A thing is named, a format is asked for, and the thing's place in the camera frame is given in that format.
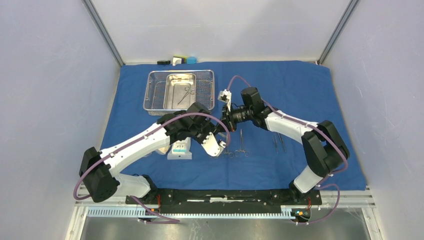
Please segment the steel hemostat forceps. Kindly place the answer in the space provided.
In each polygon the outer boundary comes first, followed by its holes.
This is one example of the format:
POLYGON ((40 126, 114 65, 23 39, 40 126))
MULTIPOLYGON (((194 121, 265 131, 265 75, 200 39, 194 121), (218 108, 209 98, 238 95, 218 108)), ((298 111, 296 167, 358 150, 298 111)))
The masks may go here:
POLYGON ((245 157, 250 156, 250 152, 248 150, 246 150, 245 146, 244 146, 243 129, 240 129, 239 149, 234 151, 235 157, 239 157, 241 155, 243 155, 245 157))

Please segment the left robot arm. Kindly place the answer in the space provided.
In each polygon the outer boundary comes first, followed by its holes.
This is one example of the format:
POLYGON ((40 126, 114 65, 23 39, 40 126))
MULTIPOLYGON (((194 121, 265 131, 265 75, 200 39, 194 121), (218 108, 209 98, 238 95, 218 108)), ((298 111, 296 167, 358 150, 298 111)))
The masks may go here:
POLYGON ((100 151, 88 148, 82 157, 74 198, 84 199, 77 194, 80 185, 84 184, 87 197, 95 203, 109 199, 118 191, 135 195, 145 204, 153 203, 157 190, 144 177, 124 176, 122 170, 147 154, 186 138, 196 140, 208 155, 219 156, 227 144, 216 139, 213 119, 208 109, 195 102, 187 110, 163 115, 148 129, 122 143, 100 151))

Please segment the blue surgical wrap cloth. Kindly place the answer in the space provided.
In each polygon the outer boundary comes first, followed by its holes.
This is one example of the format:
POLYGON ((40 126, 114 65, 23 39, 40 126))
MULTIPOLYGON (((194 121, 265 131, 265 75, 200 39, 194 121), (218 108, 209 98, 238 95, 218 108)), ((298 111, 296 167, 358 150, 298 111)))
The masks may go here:
MULTIPOLYGON (((328 182, 341 190, 364 190, 366 179, 349 138, 333 81, 328 67, 303 61, 222 61, 196 64, 125 65, 119 80, 101 148, 119 144, 146 130, 157 121, 143 108, 148 75, 152 71, 212 70, 215 91, 229 88, 232 100, 242 104, 240 92, 247 86, 256 87, 261 97, 284 113, 306 121, 331 121, 345 142, 350 156, 345 171, 330 177, 328 182)), ((268 190, 285 189, 306 167, 303 147, 283 137, 286 153, 273 133, 254 126, 250 121, 240 123, 231 134, 229 148, 240 146, 243 129, 244 147, 249 156, 229 158, 209 156, 196 142, 191 143, 191 160, 168 160, 165 155, 152 153, 127 168, 126 175, 148 175, 159 188, 182 190, 268 190)))

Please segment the beige gauze packet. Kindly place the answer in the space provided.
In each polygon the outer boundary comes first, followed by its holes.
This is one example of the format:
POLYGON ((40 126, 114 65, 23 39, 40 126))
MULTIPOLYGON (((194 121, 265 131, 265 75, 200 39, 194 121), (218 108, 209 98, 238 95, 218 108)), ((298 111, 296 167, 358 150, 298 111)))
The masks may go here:
POLYGON ((168 151, 169 151, 168 146, 167 147, 161 147, 161 148, 158 148, 158 149, 155 150, 155 152, 159 155, 165 155, 165 154, 168 153, 168 151))

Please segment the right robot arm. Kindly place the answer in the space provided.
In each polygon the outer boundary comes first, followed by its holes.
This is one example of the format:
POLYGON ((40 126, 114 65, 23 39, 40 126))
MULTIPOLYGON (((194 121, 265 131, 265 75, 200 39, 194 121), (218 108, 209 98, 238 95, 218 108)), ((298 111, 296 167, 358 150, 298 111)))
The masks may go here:
POLYGON ((288 115, 264 101, 256 87, 241 91, 243 104, 232 105, 232 94, 225 89, 218 100, 225 103, 222 108, 222 122, 230 130, 238 123, 251 121, 256 127, 289 137, 300 143, 306 158, 306 167, 289 184, 289 199, 302 204, 309 198, 309 192, 324 179, 341 171, 340 165, 348 167, 350 152, 335 125, 306 121, 288 115))

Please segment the steel needle holder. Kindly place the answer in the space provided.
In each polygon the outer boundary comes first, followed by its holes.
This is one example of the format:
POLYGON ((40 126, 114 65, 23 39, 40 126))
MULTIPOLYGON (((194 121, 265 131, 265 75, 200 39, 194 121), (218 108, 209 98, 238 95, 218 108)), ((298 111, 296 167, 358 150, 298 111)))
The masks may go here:
POLYGON ((184 88, 185 93, 177 105, 181 105, 182 103, 190 104, 195 97, 195 90, 191 86, 187 86, 184 88))

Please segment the steel ring-handled forceps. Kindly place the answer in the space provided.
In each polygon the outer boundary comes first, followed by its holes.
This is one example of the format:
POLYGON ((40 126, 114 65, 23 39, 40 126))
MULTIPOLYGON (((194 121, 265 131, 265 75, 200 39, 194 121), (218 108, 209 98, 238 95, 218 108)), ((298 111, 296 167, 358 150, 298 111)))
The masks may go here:
POLYGON ((230 149, 229 149, 229 147, 228 147, 228 146, 224 149, 224 152, 223 152, 223 153, 224 153, 224 154, 225 154, 225 156, 227 156, 228 158, 233 158, 233 157, 234 157, 234 153, 230 151, 230 149))

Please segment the white sterile packet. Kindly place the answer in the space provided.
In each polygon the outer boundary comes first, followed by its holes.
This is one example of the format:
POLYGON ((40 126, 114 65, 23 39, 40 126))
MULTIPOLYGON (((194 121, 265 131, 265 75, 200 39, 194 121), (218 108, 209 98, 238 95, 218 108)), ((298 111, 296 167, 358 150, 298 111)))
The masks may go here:
POLYGON ((187 137, 184 140, 178 140, 170 147, 167 154, 168 160, 191 160, 193 155, 190 151, 191 139, 187 137))

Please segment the steel toothed tissue forceps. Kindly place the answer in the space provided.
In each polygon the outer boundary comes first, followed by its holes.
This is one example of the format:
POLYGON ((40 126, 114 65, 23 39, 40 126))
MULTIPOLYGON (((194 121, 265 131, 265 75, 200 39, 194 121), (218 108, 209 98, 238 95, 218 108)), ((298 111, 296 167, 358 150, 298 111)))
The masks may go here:
POLYGON ((286 145, 285 145, 285 142, 284 142, 283 136, 282 136, 280 133, 278 133, 277 135, 278 135, 278 138, 279 138, 280 143, 281 143, 281 145, 282 145, 282 149, 283 149, 283 151, 286 153, 286 152, 287 152, 287 149, 286 149, 286 145))

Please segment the metal mesh tray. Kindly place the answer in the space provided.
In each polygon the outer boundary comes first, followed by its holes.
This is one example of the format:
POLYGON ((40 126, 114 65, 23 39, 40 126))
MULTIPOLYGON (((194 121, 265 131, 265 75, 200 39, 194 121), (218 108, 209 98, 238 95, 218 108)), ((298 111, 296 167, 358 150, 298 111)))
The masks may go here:
POLYGON ((210 69, 202 70, 157 70, 148 75, 143 109, 151 116, 163 116, 180 110, 163 108, 166 78, 170 74, 191 73, 196 77, 195 102, 201 103, 208 110, 215 107, 215 74, 210 69))

